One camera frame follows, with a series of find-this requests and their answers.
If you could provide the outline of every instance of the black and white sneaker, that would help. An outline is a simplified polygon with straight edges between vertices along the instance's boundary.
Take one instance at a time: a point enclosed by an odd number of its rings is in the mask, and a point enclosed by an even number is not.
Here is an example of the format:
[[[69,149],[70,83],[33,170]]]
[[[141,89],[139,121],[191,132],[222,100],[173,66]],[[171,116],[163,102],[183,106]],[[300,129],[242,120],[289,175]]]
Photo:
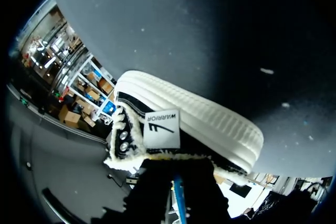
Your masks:
[[[138,169],[146,158],[211,159],[214,174],[243,184],[259,157],[261,130],[241,115],[169,82],[139,71],[124,73],[114,89],[111,168]],[[180,149],[149,149],[143,145],[145,114],[180,111]]]

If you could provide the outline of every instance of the rack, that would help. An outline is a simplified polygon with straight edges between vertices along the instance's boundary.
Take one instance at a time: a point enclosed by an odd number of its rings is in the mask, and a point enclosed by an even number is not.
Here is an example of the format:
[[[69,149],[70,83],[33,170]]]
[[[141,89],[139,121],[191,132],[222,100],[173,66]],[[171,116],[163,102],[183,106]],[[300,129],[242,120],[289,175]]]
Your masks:
[[[86,59],[86,61],[78,68],[78,70],[73,74],[73,76],[71,77],[69,83],[68,83],[68,87],[69,90],[71,90],[74,94],[76,94],[78,97],[82,98],[84,101],[86,101],[87,103],[91,104],[93,107],[95,107],[97,109],[96,115],[99,116],[101,114],[107,116],[108,118],[112,118],[109,114],[103,112],[103,109],[105,108],[105,106],[108,104],[109,99],[108,97],[112,94],[112,92],[114,91],[114,84],[112,83],[112,81],[107,78],[105,76],[105,74],[103,74],[100,69],[96,66],[96,64],[92,61],[93,59],[93,55],[91,53],[87,54],[88,58]],[[90,80],[88,80],[84,75],[81,74],[81,71],[83,70],[83,68],[87,65],[87,64],[91,64],[93,66],[94,69],[96,69],[99,74],[113,87],[113,90],[109,93],[109,94],[104,94],[98,87],[96,87]],[[87,85],[89,85],[90,87],[92,87],[98,94],[100,94],[101,96],[103,96],[105,98],[105,100],[103,101],[103,103],[98,106],[95,103],[93,103],[92,101],[90,101],[88,98],[86,98],[84,95],[82,95],[81,93],[79,93],[75,88],[72,87],[73,82],[76,80],[76,78],[80,78],[82,79]]]

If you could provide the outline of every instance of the white label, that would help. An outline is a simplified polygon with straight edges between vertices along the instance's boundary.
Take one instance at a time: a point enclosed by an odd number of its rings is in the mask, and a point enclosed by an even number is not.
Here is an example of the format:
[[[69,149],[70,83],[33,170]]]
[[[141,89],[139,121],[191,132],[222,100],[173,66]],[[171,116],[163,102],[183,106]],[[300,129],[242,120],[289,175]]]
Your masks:
[[[163,110],[146,113],[143,129],[146,148],[180,148],[180,113]]]

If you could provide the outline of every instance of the white rubber sole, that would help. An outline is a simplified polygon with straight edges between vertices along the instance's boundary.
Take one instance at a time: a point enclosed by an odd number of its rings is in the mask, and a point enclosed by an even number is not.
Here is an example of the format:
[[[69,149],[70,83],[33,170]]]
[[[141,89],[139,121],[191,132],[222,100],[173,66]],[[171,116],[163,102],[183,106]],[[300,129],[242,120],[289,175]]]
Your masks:
[[[264,136],[243,116],[167,81],[140,71],[127,71],[114,95],[123,92],[154,111],[179,109],[180,128],[232,163],[251,172]]]

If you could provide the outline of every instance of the shoe eyelet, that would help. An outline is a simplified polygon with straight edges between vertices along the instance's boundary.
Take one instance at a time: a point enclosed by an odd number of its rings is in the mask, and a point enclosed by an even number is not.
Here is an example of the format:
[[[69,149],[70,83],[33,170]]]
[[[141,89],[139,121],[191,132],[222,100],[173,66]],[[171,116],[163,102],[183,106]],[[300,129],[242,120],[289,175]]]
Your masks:
[[[121,145],[120,145],[120,147],[119,147],[119,149],[122,151],[122,152],[125,152],[127,149],[128,149],[128,146],[129,146],[130,144],[128,143],[128,142],[123,142]]]
[[[120,138],[120,140],[125,140],[127,138],[127,136],[128,136],[128,132],[123,131],[123,132],[120,133],[119,138]]]

